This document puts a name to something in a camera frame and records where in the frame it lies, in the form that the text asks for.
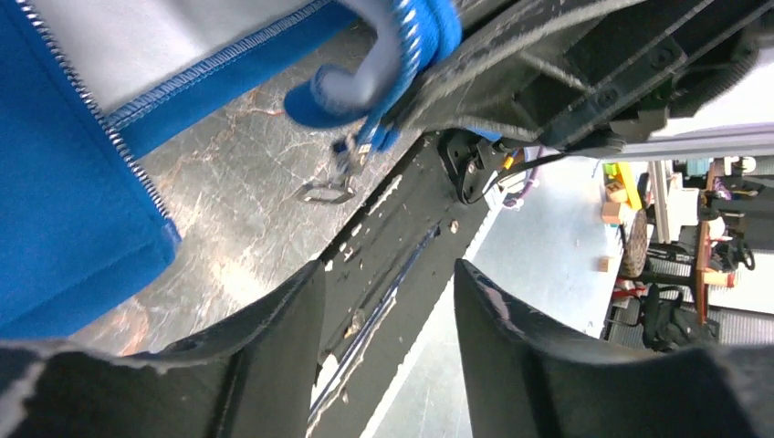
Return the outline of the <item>blue zip-up jacket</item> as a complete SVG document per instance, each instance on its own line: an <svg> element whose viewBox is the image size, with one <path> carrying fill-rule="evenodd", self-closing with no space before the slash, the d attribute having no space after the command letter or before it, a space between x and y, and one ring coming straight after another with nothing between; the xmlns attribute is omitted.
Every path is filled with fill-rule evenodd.
<svg viewBox="0 0 774 438"><path fill-rule="evenodd" d="M397 130L389 109L462 39L451 1L4 1L1 335L69 336L150 284L180 236L139 158L285 69L355 18L376 40L284 99L313 129L354 121L337 175L300 189L344 203Z"/></svg>

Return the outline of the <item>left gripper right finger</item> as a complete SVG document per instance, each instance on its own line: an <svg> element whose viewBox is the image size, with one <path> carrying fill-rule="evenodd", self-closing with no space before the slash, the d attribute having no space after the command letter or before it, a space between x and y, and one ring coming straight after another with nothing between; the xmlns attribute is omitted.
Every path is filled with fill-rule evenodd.
<svg viewBox="0 0 774 438"><path fill-rule="evenodd" d="M587 336L508 294L470 262L455 324L476 437L770 437L773 348L671 353Z"/></svg>

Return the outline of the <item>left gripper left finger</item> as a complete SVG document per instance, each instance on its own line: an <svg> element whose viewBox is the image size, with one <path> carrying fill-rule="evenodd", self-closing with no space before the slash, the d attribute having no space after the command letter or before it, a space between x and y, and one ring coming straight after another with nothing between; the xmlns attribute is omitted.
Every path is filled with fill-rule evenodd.
<svg viewBox="0 0 774 438"><path fill-rule="evenodd" d="M321 263L307 263L257 302L157 353L3 341L1 434L302 437L325 286Z"/></svg>

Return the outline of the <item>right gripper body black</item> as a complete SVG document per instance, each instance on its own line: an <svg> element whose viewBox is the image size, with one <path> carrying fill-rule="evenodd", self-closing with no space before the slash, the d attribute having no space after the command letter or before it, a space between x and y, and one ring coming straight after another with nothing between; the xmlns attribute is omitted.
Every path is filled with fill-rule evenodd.
<svg viewBox="0 0 774 438"><path fill-rule="evenodd" d="M758 53L770 1L557 1L538 45L538 139L618 151L690 116Z"/></svg>

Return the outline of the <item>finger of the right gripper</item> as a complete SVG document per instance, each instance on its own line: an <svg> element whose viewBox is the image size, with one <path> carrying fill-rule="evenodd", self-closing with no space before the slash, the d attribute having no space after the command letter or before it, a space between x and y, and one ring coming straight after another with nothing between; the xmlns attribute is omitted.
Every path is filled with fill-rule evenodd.
<svg viewBox="0 0 774 438"><path fill-rule="evenodd" d="M668 1L517 1L423 73L401 129L473 128L519 140L593 129L643 92L636 60L670 23Z"/></svg>

